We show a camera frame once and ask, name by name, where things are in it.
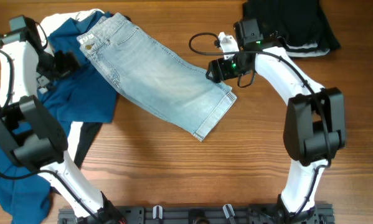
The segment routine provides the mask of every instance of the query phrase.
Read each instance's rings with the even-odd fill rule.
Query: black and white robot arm
[[[32,174],[49,181],[72,206],[80,223],[106,223],[111,220],[124,224],[126,220],[122,214],[73,163],[67,152],[63,129],[37,99],[37,89],[42,87],[41,76],[54,80],[52,77],[61,77],[61,74],[72,71],[74,66],[70,65],[76,63],[63,68],[56,59],[48,60],[54,65],[41,62],[49,56],[40,44],[36,44],[40,40],[32,38],[35,37],[35,24],[26,24],[12,29],[0,39],[0,49],[12,58],[8,61],[0,56],[1,106],[7,99],[8,89],[12,88],[9,106],[0,107],[0,147],[13,164],[26,167]],[[19,29],[24,29],[22,32],[25,34],[14,35]],[[221,82],[240,78],[253,70],[268,80],[286,103],[288,109],[283,140],[291,157],[291,167],[286,187],[278,198],[276,223],[295,223],[312,215],[314,195],[323,168],[330,165],[336,151],[345,145],[342,94],[336,88],[325,89],[310,79],[282,47],[262,47],[261,53],[257,54],[239,52],[245,36],[237,35],[236,41],[231,35],[219,35],[216,46],[225,56],[210,63],[210,73],[207,72],[206,76],[214,82]],[[9,63],[14,66],[13,86],[8,86],[11,78]],[[323,125],[322,121],[313,121],[312,114],[319,110],[318,107],[322,111],[321,119],[327,125]],[[14,134],[20,121],[28,122],[32,131]]]

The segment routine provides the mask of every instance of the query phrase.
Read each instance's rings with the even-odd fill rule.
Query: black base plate
[[[189,224],[189,210],[199,207],[163,208],[163,221],[161,224]],[[256,204],[248,207],[234,207],[236,224],[274,224],[269,216],[274,211],[275,204]],[[159,224],[153,220],[153,208],[144,207],[117,207],[126,217],[128,224]],[[222,207],[202,207],[211,224],[229,224],[225,218]],[[58,224],[76,224],[72,209],[60,209]],[[316,205],[312,218],[299,222],[300,224],[334,224],[333,206],[330,204]]]

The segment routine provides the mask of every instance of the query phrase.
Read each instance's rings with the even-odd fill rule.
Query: wooden table
[[[233,34],[242,3],[0,3],[0,33],[20,14],[41,21],[55,13],[100,8],[130,16],[179,56],[206,68],[213,57],[191,52],[189,38],[198,32]],[[342,49],[296,63],[317,82],[343,92],[347,147],[325,172],[316,200],[334,205],[337,223],[373,223],[373,0],[321,4]],[[208,38],[197,40],[196,47],[215,50]],[[102,127],[82,172],[115,205],[275,203],[290,166],[282,140],[285,104],[261,77],[246,89],[237,88],[235,80],[227,84],[238,100],[203,143],[120,97],[113,122]],[[57,223],[64,207],[68,203],[54,196],[45,223]],[[10,220],[0,207],[0,223]]]

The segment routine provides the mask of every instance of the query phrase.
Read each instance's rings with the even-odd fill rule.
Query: light blue denim fabric
[[[77,38],[118,93],[202,141],[236,100],[232,88],[193,66],[117,13]]]

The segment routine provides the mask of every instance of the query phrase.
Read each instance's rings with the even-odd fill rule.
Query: jeans waistband
[[[127,18],[120,13],[111,18],[101,17],[88,32],[77,37],[81,44],[80,50],[84,55],[89,55],[102,46],[126,20]]]

